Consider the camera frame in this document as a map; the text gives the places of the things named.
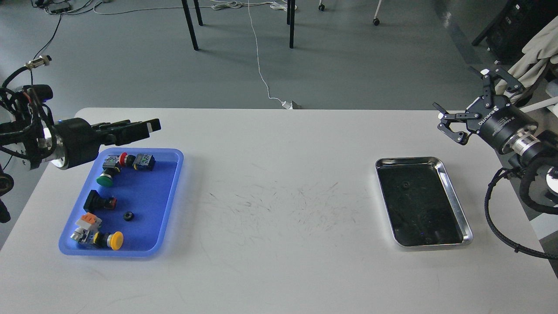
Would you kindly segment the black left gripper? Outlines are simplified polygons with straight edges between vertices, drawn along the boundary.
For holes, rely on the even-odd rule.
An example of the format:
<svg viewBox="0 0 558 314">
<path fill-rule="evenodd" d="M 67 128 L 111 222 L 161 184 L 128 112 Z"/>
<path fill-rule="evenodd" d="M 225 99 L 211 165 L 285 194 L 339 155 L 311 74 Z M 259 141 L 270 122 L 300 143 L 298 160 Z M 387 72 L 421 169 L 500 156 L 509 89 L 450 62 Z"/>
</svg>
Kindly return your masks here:
<svg viewBox="0 0 558 314">
<path fill-rule="evenodd" d="M 159 119 L 135 123 L 126 119 L 91 126 L 85 119 L 66 119 L 53 128 L 51 137 L 56 139 L 57 147 L 50 163 L 65 170 L 94 161 L 101 144 L 130 144 L 147 139 L 150 133 L 161 129 L 161 123 Z"/>
</svg>

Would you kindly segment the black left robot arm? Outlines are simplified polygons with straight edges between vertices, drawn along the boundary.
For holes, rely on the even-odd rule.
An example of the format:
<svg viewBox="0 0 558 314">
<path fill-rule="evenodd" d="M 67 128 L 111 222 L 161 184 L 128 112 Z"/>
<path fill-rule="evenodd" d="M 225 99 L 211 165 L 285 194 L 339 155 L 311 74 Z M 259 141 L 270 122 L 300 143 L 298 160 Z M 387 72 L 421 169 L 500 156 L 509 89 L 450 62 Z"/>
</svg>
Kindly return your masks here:
<svg viewBox="0 0 558 314">
<path fill-rule="evenodd" d="M 30 163 L 30 169 L 42 163 L 53 163 L 69 169 L 94 161 L 102 145 L 123 146 L 147 139 L 161 129 L 159 119 L 131 122 L 90 124 L 74 118 L 55 121 L 46 102 L 53 91 L 46 84 L 28 84 L 16 89 L 8 84 L 24 72 L 32 72 L 51 62 L 49 55 L 40 55 L 11 73 L 1 84 L 1 108 L 11 121 L 0 128 L 1 151 Z"/>
</svg>

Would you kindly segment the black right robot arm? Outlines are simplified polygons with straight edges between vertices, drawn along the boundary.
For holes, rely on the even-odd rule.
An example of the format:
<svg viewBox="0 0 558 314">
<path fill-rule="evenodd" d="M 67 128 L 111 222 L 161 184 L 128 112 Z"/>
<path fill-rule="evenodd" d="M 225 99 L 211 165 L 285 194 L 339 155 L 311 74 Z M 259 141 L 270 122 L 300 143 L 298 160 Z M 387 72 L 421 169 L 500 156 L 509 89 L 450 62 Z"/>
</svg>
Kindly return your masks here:
<svg viewBox="0 0 558 314">
<path fill-rule="evenodd" d="M 471 68 L 483 83 L 482 94 L 463 113 L 448 113 L 438 103 L 433 106 L 439 111 L 438 129 L 455 143 L 466 145 L 472 134 L 478 135 L 497 153 L 512 153 L 510 168 L 499 169 L 488 184 L 484 199 L 484 212 L 492 232 L 515 252 L 536 258 L 556 260 L 557 256 L 525 247 L 506 237 L 496 228 L 490 216 L 492 191 L 502 178 L 520 179 L 519 197 L 522 202 L 539 213 L 557 214 L 557 206 L 544 205 L 530 196 L 530 187 L 536 177 L 543 177 L 546 196 L 557 201 L 557 135 L 544 131 L 536 136 L 538 122 L 512 105 L 510 97 L 496 92 L 495 82 L 506 82 L 506 91 L 515 96 L 524 91 L 524 85 L 501 66 L 478 71 Z"/>
</svg>

